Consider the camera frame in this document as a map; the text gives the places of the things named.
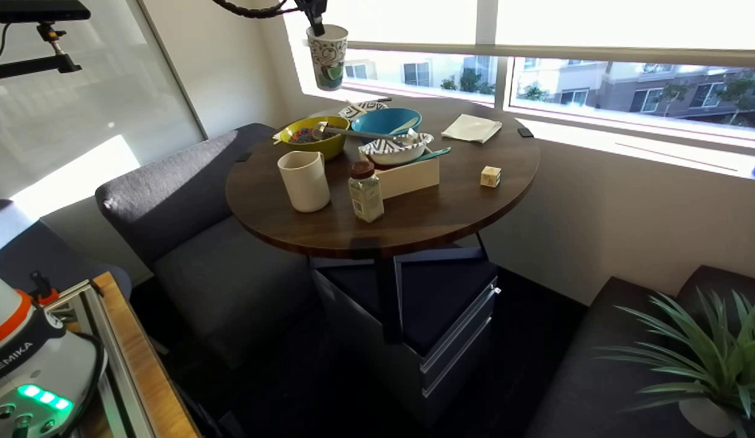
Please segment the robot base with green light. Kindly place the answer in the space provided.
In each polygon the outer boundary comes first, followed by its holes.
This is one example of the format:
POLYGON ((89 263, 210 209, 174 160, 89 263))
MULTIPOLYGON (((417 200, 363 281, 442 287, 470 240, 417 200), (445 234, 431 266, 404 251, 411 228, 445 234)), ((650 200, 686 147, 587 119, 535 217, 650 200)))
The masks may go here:
POLYGON ((96 338, 0 278, 0 438, 65 438, 104 366, 96 338))

